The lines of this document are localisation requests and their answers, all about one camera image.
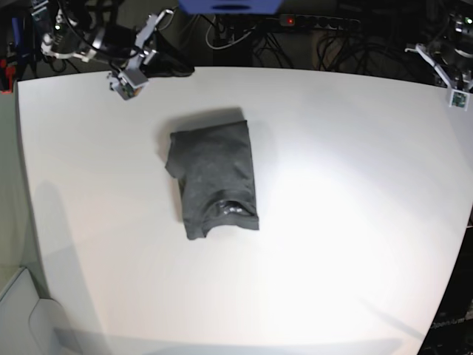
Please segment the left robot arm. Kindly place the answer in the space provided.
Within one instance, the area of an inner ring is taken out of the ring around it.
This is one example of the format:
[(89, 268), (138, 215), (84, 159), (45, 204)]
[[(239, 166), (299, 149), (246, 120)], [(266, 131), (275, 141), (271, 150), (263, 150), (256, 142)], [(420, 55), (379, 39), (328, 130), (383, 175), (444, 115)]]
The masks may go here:
[(472, 2), (426, 1), (421, 42), (406, 53), (419, 55), (434, 71), (438, 85), (472, 92)]

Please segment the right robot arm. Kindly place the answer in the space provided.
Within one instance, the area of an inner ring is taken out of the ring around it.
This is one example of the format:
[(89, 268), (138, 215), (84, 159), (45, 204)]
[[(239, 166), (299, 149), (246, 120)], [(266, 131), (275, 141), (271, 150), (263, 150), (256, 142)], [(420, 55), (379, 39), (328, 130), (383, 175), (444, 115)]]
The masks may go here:
[(39, 48), (48, 61), (107, 64), (109, 88), (135, 97), (155, 77), (179, 77), (194, 68), (162, 35), (160, 25), (172, 9), (151, 13), (139, 27), (117, 23), (121, 1), (32, 1), (31, 17)]

